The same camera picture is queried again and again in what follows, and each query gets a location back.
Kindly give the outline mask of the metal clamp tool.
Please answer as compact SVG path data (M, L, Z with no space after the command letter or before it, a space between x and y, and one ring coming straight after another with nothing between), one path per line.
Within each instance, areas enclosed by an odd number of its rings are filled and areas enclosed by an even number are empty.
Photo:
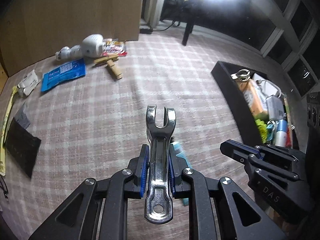
M176 112L164 109L163 125L156 124L156 105L146 109L146 133L150 144L149 184L145 199L145 219L152 224L172 220L172 198L169 193L169 145L176 127Z

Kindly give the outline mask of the light blue small case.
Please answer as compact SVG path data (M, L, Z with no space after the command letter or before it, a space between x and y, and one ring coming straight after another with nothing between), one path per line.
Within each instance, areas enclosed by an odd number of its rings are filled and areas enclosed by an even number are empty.
M169 146L169 179L172 196L181 199L184 206L189 205L190 184L184 180L183 171L189 168L182 146L177 141L172 141Z

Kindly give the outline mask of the black storage tray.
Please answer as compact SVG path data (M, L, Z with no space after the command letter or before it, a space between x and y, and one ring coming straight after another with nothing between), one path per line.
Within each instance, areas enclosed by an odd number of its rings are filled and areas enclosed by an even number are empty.
M254 116L243 93L232 78L232 74L236 74L240 70L244 70L244 67L218 61L212 70L212 76L228 103L243 143L248 146L262 145L263 142Z

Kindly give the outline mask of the white blue tube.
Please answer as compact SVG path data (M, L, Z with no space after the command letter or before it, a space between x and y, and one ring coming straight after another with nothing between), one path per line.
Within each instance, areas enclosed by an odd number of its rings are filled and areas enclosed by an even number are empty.
M281 119L276 122L276 132L274 134L273 144L280 147L286 146L287 141L287 121Z

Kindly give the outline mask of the tan cardboard box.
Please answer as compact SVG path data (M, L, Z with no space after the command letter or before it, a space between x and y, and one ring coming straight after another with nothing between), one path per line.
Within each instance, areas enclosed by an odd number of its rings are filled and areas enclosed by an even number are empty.
M252 79L237 82L237 84L253 116L257 118L259 115L268 115L266 97L258 84Z

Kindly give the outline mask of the checkered tablecloth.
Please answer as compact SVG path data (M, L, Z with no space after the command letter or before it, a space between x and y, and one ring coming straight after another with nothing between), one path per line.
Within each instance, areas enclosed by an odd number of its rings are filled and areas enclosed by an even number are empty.
M186 46L181 39L182 32L171 29L129 42L118 62L119 81L105 67L88 64L82 78L16 99L12 114L25 106L29 132L41 140L31 178L6 156L9 196L1 199L2 215L17 238L28 239L84 179L108 178L127 167L147 142L148 105L157 106L158 124L164 107L174 108L174 136L194 168L211 178L229 176L253 197L243 167L219 150L221 142L241 137L212 69L230 62L267 74L290 100L294 90L268 58L202 35Z

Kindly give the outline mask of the wooden clothespin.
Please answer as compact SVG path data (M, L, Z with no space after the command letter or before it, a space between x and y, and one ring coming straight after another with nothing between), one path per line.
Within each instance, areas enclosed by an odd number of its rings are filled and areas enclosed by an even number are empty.
M110 55L110 56L106 56L106 57L101 57L99 59L94 60L94 66L102 66L104 64L106 64L109 67L114 66L114 63L116 61L119 60L119 56L118 55Z
M123 77L123 74L120 68L115 64L113 60L107 61L107 67L111 71L112 75L117 79L120 80Z

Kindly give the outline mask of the black notebook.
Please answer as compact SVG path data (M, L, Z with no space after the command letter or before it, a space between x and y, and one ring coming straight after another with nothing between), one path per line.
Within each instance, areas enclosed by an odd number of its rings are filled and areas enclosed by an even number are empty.
M11 121L5 148L30 179L40 145L41 139L30 134L15 119Z

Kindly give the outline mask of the blue foil packet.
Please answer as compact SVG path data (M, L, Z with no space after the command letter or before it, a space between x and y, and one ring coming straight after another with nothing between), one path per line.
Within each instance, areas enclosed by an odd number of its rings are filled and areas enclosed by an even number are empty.
M86 64L84 59L64 63L43 75L41 92L47 92L61 83L84 77L85 75Z

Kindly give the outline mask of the coffee sachet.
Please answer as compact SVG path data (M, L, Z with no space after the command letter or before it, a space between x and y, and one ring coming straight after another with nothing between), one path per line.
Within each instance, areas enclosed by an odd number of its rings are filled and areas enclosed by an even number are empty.
M102 53L103 56L111 56L111 55L126 56L127 55L125 41L119 41L118 39L111 39L111 38L103 39L103 41L106 43L106 48L103 50L103 53Z

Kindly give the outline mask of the yellow ruler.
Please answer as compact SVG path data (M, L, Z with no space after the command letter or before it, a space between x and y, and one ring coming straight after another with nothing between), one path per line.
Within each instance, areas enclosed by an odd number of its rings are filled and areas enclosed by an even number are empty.
M4 120L3 120L3 126L2 126L2 132L1 132L1 169L0 173L1 176L5 176L6 174L6 164L5 164L5 148L4 148L4 143L6 139L6 131L7 131L7 126L8 126L8 120L9 120L9 115L13 106L13 100L14 96L18 93L18 87L14 86L12 88L11 96L7 105L7 109L5 111L4 115Z

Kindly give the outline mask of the black table leg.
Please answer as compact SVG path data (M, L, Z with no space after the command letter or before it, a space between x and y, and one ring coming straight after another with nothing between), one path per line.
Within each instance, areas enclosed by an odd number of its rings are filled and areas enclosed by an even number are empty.
M189 20L187 21L187 25L185 27L184 35L183 35L183 40L182 40L183 46L187 45L189 36L193 31L194 24L195 24L195 18L194 17L189 18Z

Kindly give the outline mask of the small white packet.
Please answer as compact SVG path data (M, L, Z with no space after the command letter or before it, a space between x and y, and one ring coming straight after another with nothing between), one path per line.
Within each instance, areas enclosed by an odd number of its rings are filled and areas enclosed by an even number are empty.
M17 85L20 97L28 97L40 83L41 79L33 69Z

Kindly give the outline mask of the large cardboard board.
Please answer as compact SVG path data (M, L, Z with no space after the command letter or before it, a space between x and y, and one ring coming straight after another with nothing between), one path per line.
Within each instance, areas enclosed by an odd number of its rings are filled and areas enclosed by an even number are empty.
M13 0L1 14L1 64L11 76L91 34L137 40L142 1Z

